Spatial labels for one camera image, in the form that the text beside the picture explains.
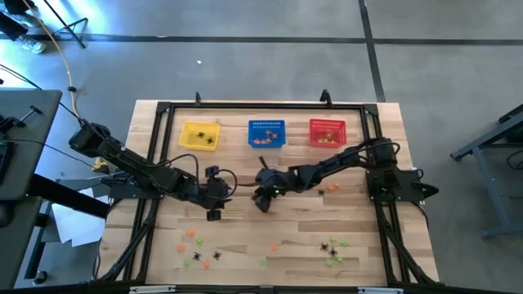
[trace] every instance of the gray desk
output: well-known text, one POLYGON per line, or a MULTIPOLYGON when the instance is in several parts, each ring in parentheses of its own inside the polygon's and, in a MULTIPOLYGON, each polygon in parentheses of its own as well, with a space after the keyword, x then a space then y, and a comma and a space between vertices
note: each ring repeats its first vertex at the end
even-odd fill
MULTIPOLYGON (((14 127, 8 135, 44 143, 61 95, 61 91, 0 90, 0 114, 3 117, 20 118, 29 111, 30 105, 42 110, 42 114, 33 114, 25 121, 25 128, 14 127)), ((0 200, 21 199, 25 196, 42 149, 40 144, 16 142, 14 157, 0 185, 0 200)), ((40 197, 28 197, 17 202, 13 221, 6 228, 0 228, 0 289, 12 288, 15 284, 41 204, 40 197)))

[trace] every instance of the blue basket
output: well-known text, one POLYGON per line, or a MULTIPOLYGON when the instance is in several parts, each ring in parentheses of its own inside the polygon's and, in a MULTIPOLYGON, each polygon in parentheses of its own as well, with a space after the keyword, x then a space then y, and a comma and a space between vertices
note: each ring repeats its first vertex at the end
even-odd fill
POLYGON ((254 148, 279 148, 285 144, 285 121, 248 121, 248 143, 254 148))

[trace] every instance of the yellow cable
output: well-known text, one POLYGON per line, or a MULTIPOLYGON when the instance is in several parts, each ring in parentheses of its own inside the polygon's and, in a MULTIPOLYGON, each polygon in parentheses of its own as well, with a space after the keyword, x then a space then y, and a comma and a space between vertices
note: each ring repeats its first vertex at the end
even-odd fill
MULTIPOLYGON (((58 46, 58 43, 52 37, 52 34, 49 33, 49 30, 47 30, 47 28, 43 24, 43 22, 38 17, 36 17, 37 14, 36 14, 36 12, 34 12, 33 8, 31 8, 31 6, 27 3, 27 1, 25 1, 25 0, 22 0, 22 1, 27 6, 27 8, 29 8, 31 10, 31 12, 33 12, 33 15, 35 16, 34 18, 36 18, 38 20, 38 22, 40 23, 42 28, 46 31, 47 35, 49 35, 49 38, 51 38, 52 42, 55 43, 56 49, 58 49, 58 53, 60 53, 60 56, 62 57, 62 60, 64 61, 65 68, 67 69, 67 75, 69 76, 69 85, 71 87, 73 87, 73 77, 71 77, 71 70, 69 69, 69 64, 67 63, 67 60, 64 57, 64 53, 62 53, 62 50, 60 49, 60 46, 58 46)), ((78 118, 81 118, 80 113, 76 109, 76 95, 74 94, 73 91, 69 91, 69 93, 71 93, 71 104, 73 105, 74 114, 76 114, 76 116, 78 118)))

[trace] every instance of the plastic basket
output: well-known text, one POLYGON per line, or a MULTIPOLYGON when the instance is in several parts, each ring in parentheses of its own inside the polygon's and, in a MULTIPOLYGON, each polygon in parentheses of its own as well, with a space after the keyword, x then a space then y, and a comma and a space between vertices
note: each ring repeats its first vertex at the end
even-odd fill
POLYGON ((285 121, 248 121, 248 143, 254 148, 279 148, 285 144, 285 121))
POLYGON ((184 122, 180 145, 187 149, 214 151, 218 146, 220 125, 211 122, 184 122))
POLYGON ((320 147, 340 147, 346 144, 345 121, 315 119, 309 121, 309 144, 320 147))

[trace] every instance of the black toy spider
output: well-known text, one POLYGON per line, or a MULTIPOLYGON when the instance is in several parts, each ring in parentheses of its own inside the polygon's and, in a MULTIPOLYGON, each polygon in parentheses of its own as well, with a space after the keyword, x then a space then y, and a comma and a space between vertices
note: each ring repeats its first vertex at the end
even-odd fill
POLYGON ((331 257, 336 257, 336 255, 337 255, 337 251, 336 251, 336 249, 334 249, 334 247, 329 251, 329 255, 330 255, 331 257))
POLYGON ((199 258, 200 258, 200 257, 202 257, 202 255, 199 254, 199 253, 197 253, 197 252, 195 252, 194 255, 193 255, 193 259, 194 259, 195 261, 199 261, 199 258))
POLYGON ((321 243, 321 251, 322 252, 327 252, 327 250, 329 249, 329 245, 328 244, 325 244, 325 243, 321 243))
POLYGON ((220 252, 214 252, 214 254, 212 254, 212 258, 214 258, 217 261, 220 260, 220 257, 221 257, 220 252))

